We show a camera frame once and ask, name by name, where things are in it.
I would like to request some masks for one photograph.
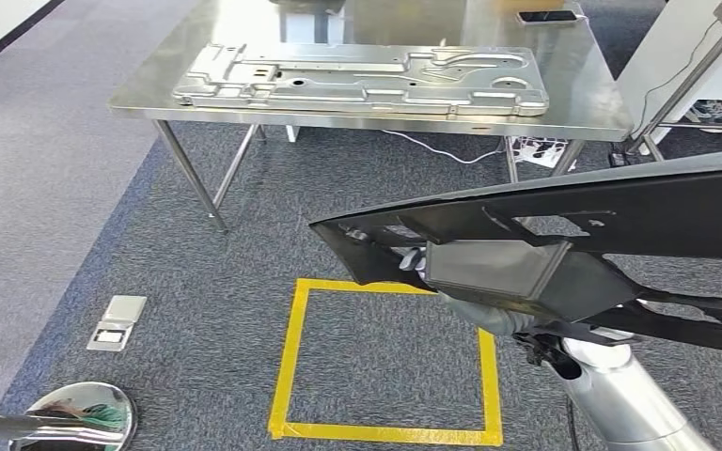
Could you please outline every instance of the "chrome base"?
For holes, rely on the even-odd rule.
[[[136,407],[129,397],[102,382],[79,382],[54,390],[32,404],[26,414],[77,419],[85,427],[74,439],[69,431],[38,431],[10,441],[12,451],[123,451],[134,436],[137,420]]]

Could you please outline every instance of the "table leg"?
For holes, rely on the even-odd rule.
[[[654,114],[654,117],[651,118],[646,127],[644,127],[642,130],[637,131],[637,136],[633,140],[632,145],[629,147],[627,152],[635,152],[640,148],[641,145],[646,145],[649,149],[649,152],[652,156],[655,157],[655,159],[657,159],[657,156],[660,155],[660,159],[657,159],[657,161],[663,161],[660,150],[657,149],[656,143],[654,143],[653,138],[651,138],[651,133],[654,132],[654,130],[660,125],[661,122],[666,120],[666,116],[671,113],[671,110],[673,110],[674,107],[677,106],[677,103],[685,96],[685,94],[687,94],[687,92],[696,84],[696,82],[698,82],[701,76],[704,75],[704,73],[710,68],[710,66],[715,62],[715,60],[718,59],[719,56],[721,56],[721,53],[722,35],[721,38],[719,38],[718,41],[715,43],[713,48],[710,49],[710,51],[701,58],[699,63],[690,71],[690,73],[687,75],[687,77],[685,77],[685,79],[680,83],[680,85],[677,86],[671,96],[668,97],[668,100],[663,103],[663,106],[661,106],[660,109],[657,110],[657,113]]]
[[[152,122],[156,127],[156,130],[159,132],[159,136],[162,138],[162,141],[165,143],[170,152],[173,153],[173,158],[176,159],[176,163],[179,164],[180,168],[184,171],[184,175],[189,180],[189,183],[195,189],[197,198],[200,199],[200,202],[204,207],[206,207],[206,211],[210,214],[210,216],[214,218],[214,221],[217,223],[217,227],[223,232],[228,231],[226,222],[223,221],[223,217],[220,216],[220,213],[217,211],[217,207],[212,203],[209,193],[203,186],[203,182],[200,181],[200,177],[197,175],[192,163],[190,163],[189,158],[187,158],[186,153],[184,153],[181,143],[179,143],[178,138],[176,138],[176,135],[170,129],[170,124],[166,120],[153,120]]]
[[[508,144],[508,137],[503,136],[500,140],[499,146],[502,148],[504,144],[505,149],[505,160],[508,163],[508,175],[510,176],[510,183],[519,182],[519,169],[516,167],[516,156],[513,155],[513,149]]]
[[[226,198],[228,187],[231,186],[231,182],[234,180],[234,176],[236,176],[239,165],[242,163],[242,158],[244,158],[244,154],[247,152],[248,148],[250,148],[250,142],[253,140],[253,135],[256,133],[259,134],[260,139],[267,139],[267,135],[264,134],[264,131],[261,129],[259,124],[253,124],[249,129],[247,129],[247,133],[244,135],[244,139],[237,149],[237,154],[231,161],[231,166],[228,167],[228,172],[226,172],[226,175],[223,177],[223,181],[220,183],[220,188],[217,189],[217,194],[214,196],[214,205],[218,209],[221,205],[223,205],[223,199]]]
[[[297,135],[300,133],[300,127],[295,127],[293,125],[287,125],[287,138],[289,138],[290,143],[294,143],[297,141]]]
[[[572,164],[574,164],[574,161],[580,156],[580,151],[583,149],[585,143],[586,142],[581,139],[573,139],[569,141],[569,144],[567,144],[566,148],[563,149],[563,153],[560,154],[560,159],[557,160],[555,167],[552,168],[552,172],[549,174],[549,177],[566,175],[572,167]]]

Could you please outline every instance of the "white cable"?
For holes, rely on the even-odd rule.
[[[477,157],[477,158],[474,159],[474,160],[466,161],[466,160],[461,160],[460,158],[456,157],[455,155],[453,155],[453,154],[451,154],[451,153],[449,153],[449,152],[444,152],[443,150],[438,150],[438,149],[436,149],[436,148],[432,148],[432,147],[428,146],[427,144],[425,144],[425,143],[423,143],[423,142],[421,142],[421,141],[419,141],[419,140],[416,140],[416,139],[412,138],[411,136],[408,136],[408,135],[405,134],[405,133],[392,132],[392,131],[390,131],[390,130],[381,130],[381,132],[388,133],[388,134],[396,134],[397,136],[401,136],[401,137],[407,139],[408,141],[411,141],[412,143],[417,143],[417,144],[419,144],[420,146],[426,148],[427,150],[429,150],[429,151],[431,151],[431,152],[433,152],[433,153],[439,153],[439,154],[441,154],[441,155],[447,155],[449,158],[455,160],[456,162],[458,162],[458,163],[463,163],[463,164],[477,163],[477,162],[479,162],[480,160],[482,160],[482,159],[484,159],[484,158],[486,158],[486,157],[488,157],[488,156],[495,155],[496,153],[503,153],[503,152],[505,152],[505,150],[494,150],[494,151],[491,151],[491,152],[488,152],[488,153],[484,153],[484,154],[480,155],[479,157]]]

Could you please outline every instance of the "metal frame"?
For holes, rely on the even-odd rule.
[[[167,149],[173,154],[173,158],[176,160],[176,163],[179,164],[179,167],[189,180],[190,185],[192,185],[193,189],[195,189],[197,198],[200,200],[200,203],[203,204],[206,212],[209,213],[209,217],[214,220],[214,223],[221,232],[228,232],[226,220],[219,211],[220,206],[222,206],[223,202],[226,200],[228,188],[230,188],[231,182],[236,177],[237,171],[239,171],[239,166],[242,164],[242,160],[244,159],[244,156],[250,148],[250,144],[253,142],[254,138],[258,139],[262,143],[267,142],[267,134],[264,132],[264,128],[260,124],[252,124],[250,128],[247,129],[247,133],[244,135],[241,144],[237,148],[236,155],[233,160],[231,160],[231,165],[228,167],[228,171],[223,176],[223,180],[220,182],[217,192],[214,194],[214,197],[211,197],[209,195],[209,190],[207,190],[206,186],[204,186],[202,179],[197,174],[197,171],[192,166],[192,162],[190,162],[189,157],[181,146],[181,142],[170,128],[169,122],[158,119],[153,120],[152,122],[156,127],[156,130],[159,132],[162,142],[165,143],[165,147],[167,147]],[[286,126],[286,130],[289,142],[295,142],[300,128],[288,125]]]
[[[701,61],[691,70],[683,82],[677,87],[673,94],[668,100],[663,103],[663,106],[657,111],[654,117],[649,121],[643,130],[638,132],[636,138],[632,141],[628,152],[636,152],[640,146],[645,145],[649,150],[649,153],[658,162],[662,162],[665,158],[651,137],[651,134],[658,128],[685,128],[685,129],[719,129],[722,130],[722,124],[711,125],[711,124],[695,124],[695,123],[681,123],[681,122],[668,122],[666,117],[677,106],[677,103],[687,95],[688,91],[698,82],[702,75],[710,68],[710,66],[718,59],[722,54],[722,36],[718,39],[710,52],[708,52]]]
[[[228,225],[226,224],[225,218],[223,218],[223,216],[219,212],[220,206],[222,206],[223,202],[226,200],[226,194],[228,193],[228,189],[230,188],[231,182],[234,180],[237,172],[239,171],[239,167],[242,164],[244,156],[247,154],[247,150],[250,148],[250,144],[253,142],[254,139],[258,139],[260,140],[260,142],[266,143],[267,135],[264,132],[263,126],[261,126],[260,124],[252,124],[250,128],[247,129],[247,133],[245,134],[241,144],[237,148],[236,155],[234,156],[233,160],[231,160],[228,171],[223,176],[223,180],[222,182],[220,182],[220,186],[217,188],[217,192],[215,193],[214,197],[212,197],[209,195],[209,190],[207,190],[206,186],[203,184],[203,180],[200,178],[200,176],[197,174],[197,171],[192,166],[192,162],[189,160],[186,151],[184,151],[184,148],[181,146],[181,142],[176,137],[176,134],[173,133],[173,130],[170,128],[169,122],[159,119],[154,119],[152,122],[153,125],[156,127],[156,130],[159,132],[160,138],[165,143],[165,146],[173,154],[173,158],[176,160],[176,163],[178,163],[179,167],[184,172],[184,175],[189,180],[190,185],[192,185],[193,189],[195,190],[195,193],[197,195],[197,198],[200,200],[200,203],[203,204],[206,212],[209,213],[209,217],[214,220],[217,229],[219,229],[223,233],[227,233]],[[300,127],[293,127],[288,125],[286,126],[286,132],[288,141],[294,143],[297,140],[297,136],[300,132]],[[505,139],[505,136],[503,136],[499,146],[503,147],[504,145],[505,154],[508,161],[508,172],[510,175],[510,181],[515,183],[519,181],[519,172],[516,168],[516,162],[513,157],[513,153],[507,146],[507,144],[505,144]],[[552,169],[549,177],[557,177],[567,174],[569,172],[569,168],[572,167],[574,161],[577,159],[577,157],[579,157],[580,151],[582,151],[585,144],[586,141],[580,139],[573,139],[572,141],[569,141],[569,144],[563,150],[563,154],[560,156],[557,164]]]

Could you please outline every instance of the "black cable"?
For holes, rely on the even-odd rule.
[[[572,438],[572,451],[580,451],[580,441],[577,439],[577,426],[574,424],[574,402],[566,395],[566,418],[569,423],[569,435]]]
[[[649,95],[656,91],[657,89],[660,89],[663,86],[668,85],[669,83],[673,82],[675,78],[677,78],[681,73],[683,73],[687,68],[690,67],[691,64],[693,64],[693,58],[696,55],[696,51],[698,51],[698,47],[701,46],[701,44],[704,42],[704,39],[707,38],[707,34],[710,33],[710,30],[715,26],[715,24],[718,23],[718,20],[714,20],[713,23],[710,23],[710,26],[707,27],[706,30],[704,30],[704,35],[701,37],[701,40],[696,44],[696,47],[693,48],[693,52],[690,53],[690,58],[687,60],[687,64],[684,65],[682,69],[680,69],[677,73],[673,74],[671,78],[668,79],[665,83],[662,85],[653,87],[652,89],[646,91],[646,94],[643,96],[643,109],[640,112],[640,123],[638,124],[637,128],[633,129],[633,132],[637,132],[643,127],[643,121],[646,120],[644,117],[646,115],[646,108],[649,106]]]

